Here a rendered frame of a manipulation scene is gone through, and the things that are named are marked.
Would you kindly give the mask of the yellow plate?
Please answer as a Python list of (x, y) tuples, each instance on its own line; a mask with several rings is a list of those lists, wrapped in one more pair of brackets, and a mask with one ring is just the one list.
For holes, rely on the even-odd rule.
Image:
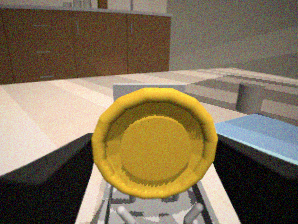
[(93, 160), (120, 193), (168, 198), (204, 177), (217, 142), (212, 117), (196, 98), (173, 88), (142, 88), (99, 116)]

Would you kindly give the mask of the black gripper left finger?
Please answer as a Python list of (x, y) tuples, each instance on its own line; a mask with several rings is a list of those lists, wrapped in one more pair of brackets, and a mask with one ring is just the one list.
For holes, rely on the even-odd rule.
[(75, 224), (93, 166), (92, 134), (0, 176), (0, 224)]

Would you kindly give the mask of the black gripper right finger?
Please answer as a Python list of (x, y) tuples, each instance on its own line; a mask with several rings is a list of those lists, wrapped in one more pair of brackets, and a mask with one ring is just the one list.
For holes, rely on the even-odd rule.
[(240, 223), (298, 224), (298, 165), (217, 138), (213, 165)]

